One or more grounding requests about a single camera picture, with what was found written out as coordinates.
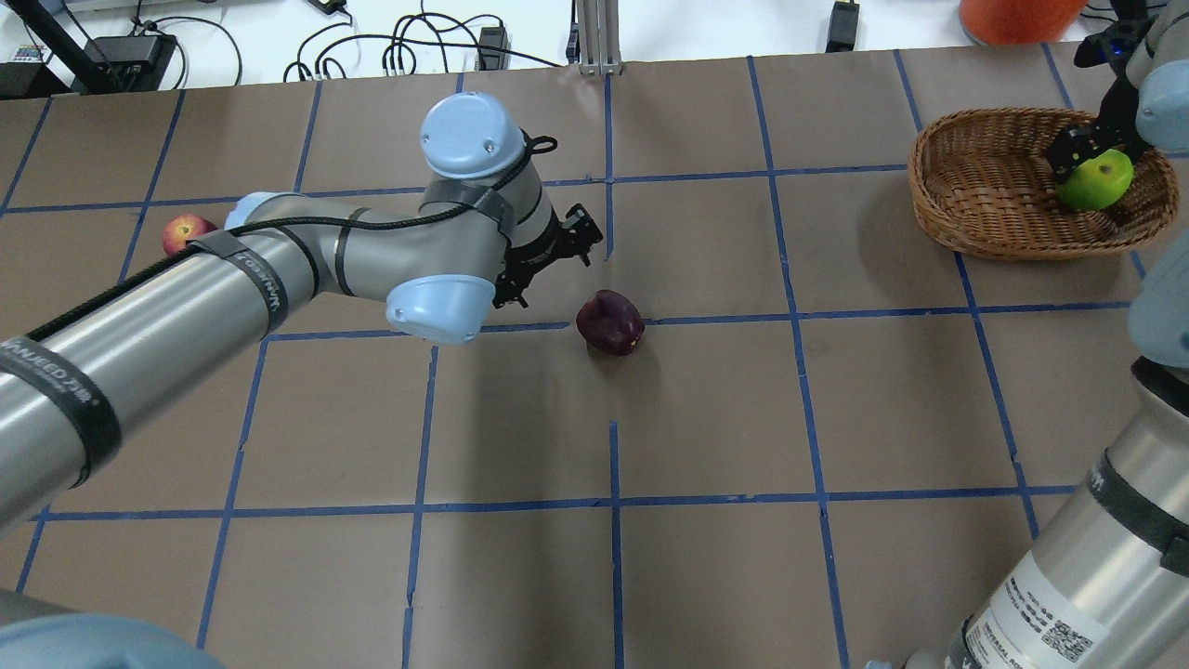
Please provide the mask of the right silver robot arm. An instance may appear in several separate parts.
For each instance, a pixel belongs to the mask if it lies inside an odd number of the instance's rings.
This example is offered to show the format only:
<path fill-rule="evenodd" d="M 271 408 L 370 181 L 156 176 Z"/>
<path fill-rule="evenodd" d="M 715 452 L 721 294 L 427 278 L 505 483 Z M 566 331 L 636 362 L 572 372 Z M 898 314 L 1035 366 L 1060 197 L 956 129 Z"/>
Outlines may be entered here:
<path fill-rule="evenodd" d="M 1105 138 L 1185 150 L 1184 1 L 1113 8 L 1078 65 L 1107 62 L 1116 81 L 1095 126 L 1053 141 L 1061 179 Z M 1127 326 L 1141 410 L 946 650 L 908 668 L 1149 668 L 1185 635 L 1185 236 L 1146 272 Z"/>

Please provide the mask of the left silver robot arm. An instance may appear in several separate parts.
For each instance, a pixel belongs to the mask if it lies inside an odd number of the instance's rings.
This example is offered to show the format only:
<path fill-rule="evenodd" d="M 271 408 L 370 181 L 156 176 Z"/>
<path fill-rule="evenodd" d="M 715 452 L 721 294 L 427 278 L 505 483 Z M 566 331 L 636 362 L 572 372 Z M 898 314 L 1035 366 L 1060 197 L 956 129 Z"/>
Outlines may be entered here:
<path fill-rule="evenodd" d="M 413 217 L 251 193 L 221 229 L 4 340 L 4 534 L 320 294 L 382 302 L 394 332 L 463 346 L 540 271 L 603 241 L 580 204 L 556 214 L 531 165 L 556 141 L 493 95 L 443 97 L 417 137 L 433 177 Z"/>

